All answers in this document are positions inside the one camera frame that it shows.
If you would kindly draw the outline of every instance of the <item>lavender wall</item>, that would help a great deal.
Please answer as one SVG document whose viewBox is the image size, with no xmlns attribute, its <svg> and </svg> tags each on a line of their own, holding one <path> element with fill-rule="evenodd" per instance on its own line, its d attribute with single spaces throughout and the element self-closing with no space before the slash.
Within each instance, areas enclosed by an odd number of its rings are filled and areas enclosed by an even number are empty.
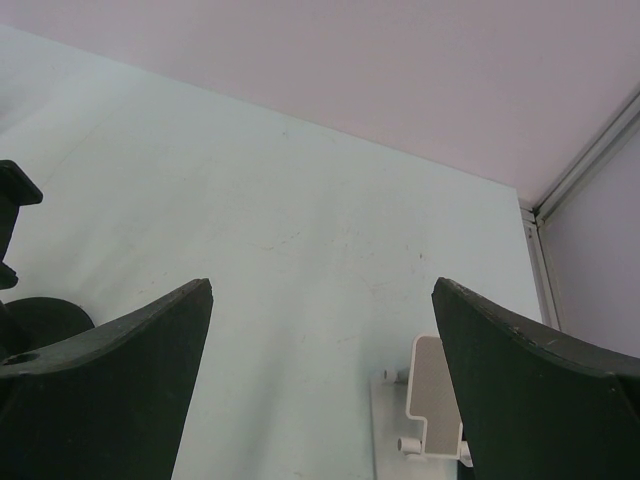
<svg viewBox="0 0 640 480">
<path fill-rule="evenodd" d="M 546 228 L 563 330 L 640 357 L 640 134 Z"/>
</svg>

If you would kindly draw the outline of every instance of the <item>screw hole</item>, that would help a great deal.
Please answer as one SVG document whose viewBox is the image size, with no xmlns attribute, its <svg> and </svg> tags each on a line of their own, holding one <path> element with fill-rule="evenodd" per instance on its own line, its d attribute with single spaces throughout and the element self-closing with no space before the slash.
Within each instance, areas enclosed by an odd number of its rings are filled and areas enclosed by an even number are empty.
<svg viewBox="0 0 640 480">
<path fill-rule="evenodd" d="M 14 355 L 13 357 L 9 357 L 7 358 L 4 362 L 2 362 L 3 365 L 17 365 L 19 363 L 26 363 L 26 362 L 30 362 L 31 360 L 35 360 L 36 358 L 38 358 L 40 355 L 37 353 L 21 353 L 19 355 Z"/>
</svg>

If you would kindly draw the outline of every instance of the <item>white panel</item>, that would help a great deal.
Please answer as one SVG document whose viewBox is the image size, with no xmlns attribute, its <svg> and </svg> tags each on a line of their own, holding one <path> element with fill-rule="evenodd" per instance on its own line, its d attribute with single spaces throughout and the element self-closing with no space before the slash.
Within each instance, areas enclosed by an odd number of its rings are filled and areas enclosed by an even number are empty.
<svg viewBox="0 0 640 480">
<path fill-rule="evenodd" d="M 545 227 L 562 328 L 640 356 L 640 135 Z"/>
<path fill-rule="evenodd" d="M 3 300 L 103 323 L 212 280 L 175 479 L 372 478 L 368 379 L 436 332 L 438 276 L 540 318 L 510 188 L 11 29 L 0 68 L 45 195 Z"/>
</svg>

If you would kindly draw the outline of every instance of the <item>pink wall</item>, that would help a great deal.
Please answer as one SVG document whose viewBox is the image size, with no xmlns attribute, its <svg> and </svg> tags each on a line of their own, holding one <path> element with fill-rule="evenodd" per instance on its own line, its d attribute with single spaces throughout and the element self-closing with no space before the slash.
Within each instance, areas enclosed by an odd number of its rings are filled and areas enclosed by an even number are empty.
<svg viewBox="0 0 640 480">
<path fill-rule="evenodd" d="M 640 357 L 640 133 L 545 228 L 567 333 Z"/>
<path fill-rule="evenodd" d="M 640 78 L 637 0 L 3 0 L 0 16 L 530 201 Z"/>
</svg>

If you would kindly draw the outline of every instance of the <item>black plastic part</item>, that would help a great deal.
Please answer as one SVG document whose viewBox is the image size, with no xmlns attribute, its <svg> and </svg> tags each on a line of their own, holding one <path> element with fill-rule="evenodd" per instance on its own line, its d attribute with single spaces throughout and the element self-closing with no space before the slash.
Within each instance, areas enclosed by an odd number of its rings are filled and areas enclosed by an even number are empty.
<svg viewBox="0 0 640 480">
<path fill-rule="evenodd" d="M 5 307 L 28 338 L 29 345 L 23 352 L 61 342 L 94 326 L 82 308 L 58 298 L 25 298 Z"/>
<path fill-rule="evenodd" d="M 18 207 L 42 202 L 40 189 L 12 160 L 0 160 L 0 192 Z"/>
<path fill-rule="evenodd" d="M 0 470 L 29 480 L 169 480 L 212 305 L 209 281 L 194 280 L 6 359 Z"/>
<path fill-rule="evenodd" d="M 18 210 L 42 202 L 42 192 L 15 162 L 0 160 L 0 260 L 4 260 Z M 18 283 L 16 272 L 0 261 L 0 290 Z"/>
<path fill-rule="evenodd" d="M 465 467 L 462 463 L 458 462 L 458 480 L 476 480 L 476 475 L 473 468 Z"/>
<path fill-rule="evenodd" d="M 478 480 L 640 478 L 640 360 L 451 280 L 433 305 Z"/>
</svg>

